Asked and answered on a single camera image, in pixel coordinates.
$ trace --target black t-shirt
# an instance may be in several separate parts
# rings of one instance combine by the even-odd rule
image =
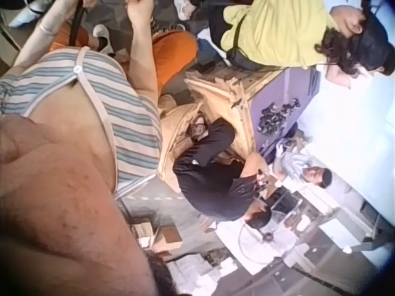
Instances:
[[[218,221],[241,218],[253,201],[255,176],[239,178],[243,164],[211,163],[196,166],[189,174],[189,182],[180,184],[185,199],[199,212]]]

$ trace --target wall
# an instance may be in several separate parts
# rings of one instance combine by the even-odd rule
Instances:
[[[327,0],[326,5],[345,2]],[[394,15],[387,4],[377,16],[394,43]],[[394,119],[394,77],[377,75],[365,92],[351,92],[323,78],[320,93],[299,120],[300,129],[312,136],[309,152],[393,225]]]

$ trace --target cap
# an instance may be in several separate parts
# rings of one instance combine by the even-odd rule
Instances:
[[[364,31],[356,36],[354,58],[366,70],[372,71],[384,65],[393,45],[389,43],[387,31],[377,16],[371,12],[365,16]]]

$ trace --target yellow-green shirt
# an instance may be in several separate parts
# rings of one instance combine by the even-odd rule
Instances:
[[[239,48],[248,59],[270,66],[308,67],[325,62],[315,51],[326,27],[337,27],[323,0],[255,0],[251,6],[225,8],[223,17],[233,25],[221,39],[221,47],[233,47],[236,26],[241,24]]]

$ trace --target purple board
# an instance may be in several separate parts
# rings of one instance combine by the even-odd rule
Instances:
[[[294,125],[312,98],[318,93],[319,86],[320,73],[315,69],[288,68],[255,95],[251,104],[251,120],[257,151],[264,143],[266,143],[265,155],[271,151],[272,144],[284,136]],[[271,136],[260,134],[257,126],[262,109],[267,108],[271,103],[281,108],[283,104],[292,103],[294,98],[299,100],[301,107],[294,110],[287,118],[283,132]]]

